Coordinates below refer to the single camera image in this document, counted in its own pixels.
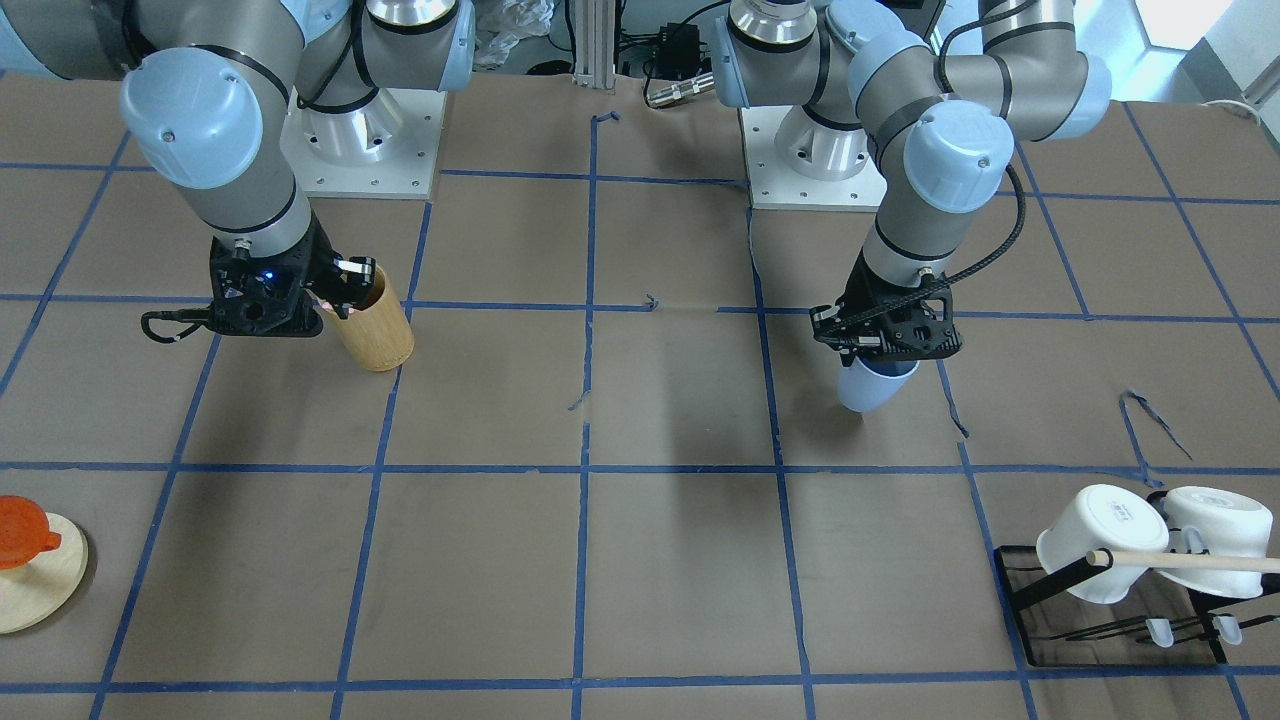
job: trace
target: white cup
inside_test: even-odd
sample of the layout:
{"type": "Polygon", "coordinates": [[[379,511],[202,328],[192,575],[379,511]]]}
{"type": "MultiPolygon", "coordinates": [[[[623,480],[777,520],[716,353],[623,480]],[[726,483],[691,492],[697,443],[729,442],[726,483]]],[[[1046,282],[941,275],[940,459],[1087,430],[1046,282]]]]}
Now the white cup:
{"type": "Polygon", "coordinates": [[[836,382],[836,396],[840,404],[854,413],[870,413],[881,405],[888,402],[906,380],[911,379],[915,369],[920,366],[915,363],[863,363],[861,357],[854,357],[854,364],[840,369],[840,379],[836,382]]]}
{"type": "MultiPolygon", "coordinates": [[[[1204,487],[1181,487],[1165,496],[1165,514],[1174,533],[1174,548],[1224,557],[1266,557],[1271,539],[1271,511],[1261,502],[1204,487]]],[[[1194,591],[1219,597],[1249,598],[1262,594],[1262,573],[1244,570],[1156,570],[1194,591]]]]}
{"type": "MultiPolygon", "coordinates": [[[[1075,495],[1057,520],[1036,539],[1036,556],[1055,573],[1091,550],[1164,552],[1169,528],[1160,512],[1137,495],[1115,486],[1089,486],[1075,495]]],[[[1111,568],[1068,589],[1075,597],[1111,605],[1129,594],[1147,568],[1111,568]]]]}

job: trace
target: orange lid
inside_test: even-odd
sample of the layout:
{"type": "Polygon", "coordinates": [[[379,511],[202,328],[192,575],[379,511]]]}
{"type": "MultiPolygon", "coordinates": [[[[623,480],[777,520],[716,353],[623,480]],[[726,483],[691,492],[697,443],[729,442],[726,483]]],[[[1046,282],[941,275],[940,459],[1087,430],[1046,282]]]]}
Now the orange lid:
{"type": "Polygon", "coordinates": [[[20,568],[61,543],[63,536],[49,532],[49,516],[38,505],[15,495],[0,496],[0,570],[20,568]]]}

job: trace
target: white mug handle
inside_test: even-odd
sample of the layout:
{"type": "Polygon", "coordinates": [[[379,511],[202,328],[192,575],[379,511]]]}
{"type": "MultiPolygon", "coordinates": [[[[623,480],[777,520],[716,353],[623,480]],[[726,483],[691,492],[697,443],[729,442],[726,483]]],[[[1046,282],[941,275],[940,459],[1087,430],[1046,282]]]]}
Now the white mug handle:
{"type": "Polygon", "coordinates": [[[1184,525],[1179,528],[1181,533],[1181,544],[1175,547],[1176,552],[1188,552],[1190,555],[1202,555],[1207,548],[1204,547],[1204,537],[1201,536],[1199,528],[1194,525],[1184,525]]]}

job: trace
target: light blue joint cap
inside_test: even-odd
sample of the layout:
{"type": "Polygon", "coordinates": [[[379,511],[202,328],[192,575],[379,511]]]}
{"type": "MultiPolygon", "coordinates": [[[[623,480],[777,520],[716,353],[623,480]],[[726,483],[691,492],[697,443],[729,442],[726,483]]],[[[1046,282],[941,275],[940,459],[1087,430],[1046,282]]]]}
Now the light blue joint cap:
{"type": "Polygon", "coordinates": [[[1084,77],[1084,90],[1071,108],[1071,114],[1057,126],[1044,140],[1064,140],[1068,137],[1080,137],[1089,132],[1107,114],[1111,105],[1111,69],[1106,61],[1097,55],[1082,53],[1089,64],[1088,74],[1084,77]]]}
{"type": "Polygon", "coordinates": [[[861,97],[863,88],[870,82],[876,70],[910,47],[928,47],[928,45],[920,40],[920,36],[901,27],[877,35],[863,45],[861,50],[854,55],[854,60],[849,63],[849,96],[854,100],[854,108],[858,106],[858,99],[861,97]]]}
{"type": "Polygon", "coordinates": [[[230,61],[198,47],[147,55],[124,76],[120,114],[147,160],[183,187],[232,182],[262,146],[253,88],[230,61]]]}
{"type": "Polygon", "coordinates": [[[833,0],[827,8],[827,28],[854,53],[876,36],[904,29],[893,10],[876,0],[833,0]]]}
{"type": "Polygon", "coordinates": [[[307,14],[306,24],[302,26],[302,36],[310,44],[340,23],[348,10],[351,0],[311,0],[311,12],[307,14]]]}
{"type": "Polygon", "coordinates": [[[453,26],[449,59],[440,76],[440,92],[462,90],[471,83],[471,64],[476,55],[476,8],[471,0],[458,3],[458,20],[453,26]]]}
{"type": "Polygon", "coordinates": [[[28,76],[58,77],[38,58],[31,54],[31,49],[18,37],[18,31],[13,29],[13,24],[5,17],[4,8],[0,8],[0,70],[14,70],[28,76]]]}
{"type": "Polygon", "coordinates": [[[716,96],[726,108],[750,108],[746,100],[746,85],[742,70],[737,67],[737,51],[728,36],[728,24],[723,15],[716,18],[716,32],[712,35],[712,74],[716,77],[716,96]]]}
{"type": "Polygon", "coordinates": [[[984,105],[946,100],[920,115],[906,138],[906,178],[943,213],[972,213],[1000,190],[1014,133],[984,105]]]}

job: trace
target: white wall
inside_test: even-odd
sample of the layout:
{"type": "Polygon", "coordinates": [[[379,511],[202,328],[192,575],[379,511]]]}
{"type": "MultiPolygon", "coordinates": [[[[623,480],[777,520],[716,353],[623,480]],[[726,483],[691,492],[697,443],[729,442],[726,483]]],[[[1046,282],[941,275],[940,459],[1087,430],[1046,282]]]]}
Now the white wall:
{"type": "Polygon", "coordinates": [[[1248,87],[1280,56],[1280,1],[1235,0],[1204,40],[1236,85],[1248,87]]]}

